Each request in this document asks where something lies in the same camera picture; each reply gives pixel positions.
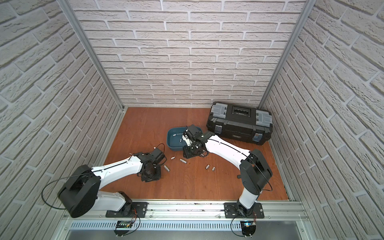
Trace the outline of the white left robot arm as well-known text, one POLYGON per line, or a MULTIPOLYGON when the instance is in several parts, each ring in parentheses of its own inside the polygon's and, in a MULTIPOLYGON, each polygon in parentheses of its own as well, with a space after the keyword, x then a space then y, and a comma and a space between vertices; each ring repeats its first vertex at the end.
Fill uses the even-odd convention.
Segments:
POLYGON ((132 216, 132 200, 122 191, 103 192, 101 189, 119 179, 137 175, 143 182, 161 178, 161 161, 167 157, 159 148, 150 153, 139 152, 121 161, 99 166, 82 165, 68 177, 58 192, 58 198, 72 218, 89 211, 105 211, 107 218, 132 216))

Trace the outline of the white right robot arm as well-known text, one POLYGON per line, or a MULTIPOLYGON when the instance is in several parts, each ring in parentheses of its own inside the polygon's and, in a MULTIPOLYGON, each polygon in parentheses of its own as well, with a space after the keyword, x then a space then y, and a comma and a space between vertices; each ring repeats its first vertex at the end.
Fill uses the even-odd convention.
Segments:
POLYGON ((210 131, 202 132, 191 125, 183 132, 183 156, 186 159, 205 157, 215 154, 239 169, 240 179, 244 186, 237 201, 236 210, 243 216, 248 216, 264 191, 266 185, 271 186, 273 172, 261 151, 239 148, 221 139, 210 131))

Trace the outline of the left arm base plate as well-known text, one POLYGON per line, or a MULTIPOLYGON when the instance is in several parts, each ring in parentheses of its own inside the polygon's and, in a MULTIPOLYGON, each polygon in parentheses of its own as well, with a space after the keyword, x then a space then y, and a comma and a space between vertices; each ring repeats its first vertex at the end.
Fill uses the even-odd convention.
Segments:
POLYGON ((148 202, 126 203, 119 211, 106 212, 106 218, 132 218, 137 215, 144 218, 147 212, 148 202))

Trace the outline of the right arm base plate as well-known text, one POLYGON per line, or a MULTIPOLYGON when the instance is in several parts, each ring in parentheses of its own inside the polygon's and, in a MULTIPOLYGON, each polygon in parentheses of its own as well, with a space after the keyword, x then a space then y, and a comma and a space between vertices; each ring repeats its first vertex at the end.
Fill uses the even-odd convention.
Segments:
POLYGON ((264 210, 262 204, 255 202, 250 209, 245 208, 239 202, 224 203, 224 211, 226 219, 246 218, 246 219, 264 219, 264 210))

